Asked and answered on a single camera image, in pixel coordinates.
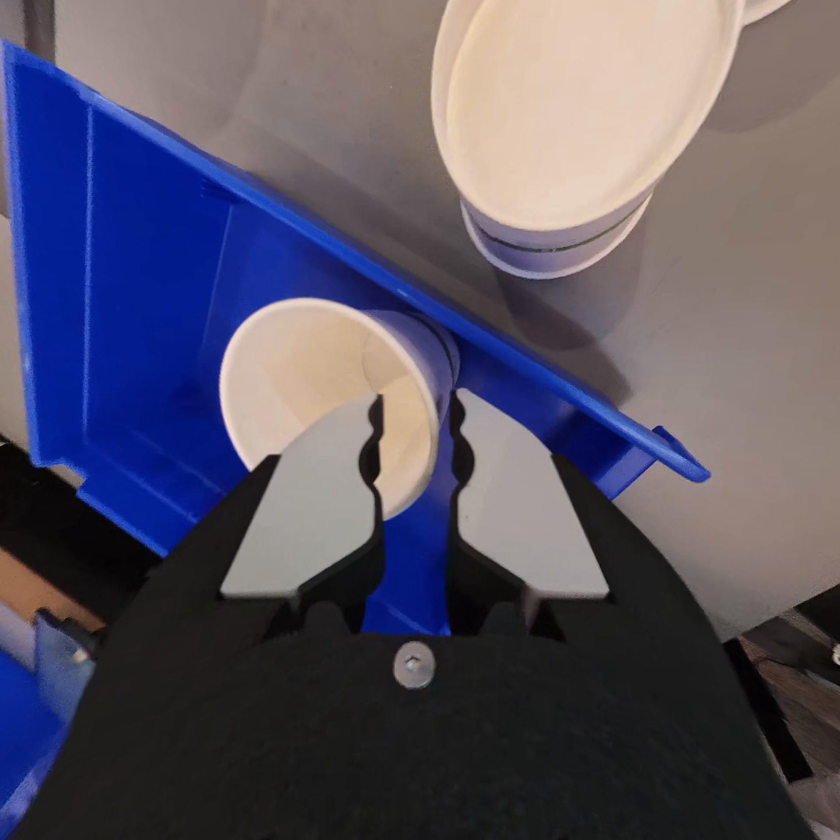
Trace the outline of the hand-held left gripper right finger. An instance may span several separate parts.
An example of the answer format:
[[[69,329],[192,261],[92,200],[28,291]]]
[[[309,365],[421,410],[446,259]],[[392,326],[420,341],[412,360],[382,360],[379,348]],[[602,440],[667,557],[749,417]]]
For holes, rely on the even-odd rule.
[[[610,587],[549,448],[466,388],[450,420],[448,598],[478,621],[499,602],[532,621],[544,602],[604,601]]]

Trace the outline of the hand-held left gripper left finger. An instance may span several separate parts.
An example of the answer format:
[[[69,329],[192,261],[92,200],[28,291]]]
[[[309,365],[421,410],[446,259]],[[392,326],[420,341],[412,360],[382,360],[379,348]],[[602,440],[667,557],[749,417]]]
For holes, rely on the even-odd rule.
[[[333,602],[362,617],[385,571],[379,443],[384,400],[364,394],[279,455],[220,587],[226,599]]]

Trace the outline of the blue plastic bin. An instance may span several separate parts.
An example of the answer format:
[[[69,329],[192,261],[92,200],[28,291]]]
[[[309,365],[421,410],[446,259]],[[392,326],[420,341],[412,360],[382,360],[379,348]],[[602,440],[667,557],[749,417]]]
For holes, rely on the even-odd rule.
[[[2,42],[7,196],[29,452],[161,557],[248,474],[224,429],[224,351],[270,303],[400,312],[452,338],[457,385],[610,501],[659,463],[709,470],[662,427],[239,168]]]

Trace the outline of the wooden background table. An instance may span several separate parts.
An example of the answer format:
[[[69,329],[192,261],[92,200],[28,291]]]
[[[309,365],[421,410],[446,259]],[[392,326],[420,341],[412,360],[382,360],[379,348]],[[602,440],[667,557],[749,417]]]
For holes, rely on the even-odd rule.
[[[35,622],[38,611],[47,611],[60,621],[72,619],[92,633],[106,626],[100,616],[5,549],[1,549],[1,603],[28,624]]]

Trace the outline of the black table leg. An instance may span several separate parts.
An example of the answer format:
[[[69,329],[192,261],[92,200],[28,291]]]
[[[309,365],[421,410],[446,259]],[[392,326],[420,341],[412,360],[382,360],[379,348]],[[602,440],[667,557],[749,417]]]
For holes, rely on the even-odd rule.
[[[778,701],[737,639],[723,644],[731,666],[755,716],[763,740],[787,784],[811,779],[813,771],[789,730]]]

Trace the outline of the blue storage bin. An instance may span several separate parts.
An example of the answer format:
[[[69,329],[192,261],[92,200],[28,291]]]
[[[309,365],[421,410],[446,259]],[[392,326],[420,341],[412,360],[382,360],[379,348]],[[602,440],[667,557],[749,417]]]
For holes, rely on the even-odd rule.
[[[72,658],[35,648],[28,670],[2,657],[1,838],[33,804],[63,746],[87,678]]]

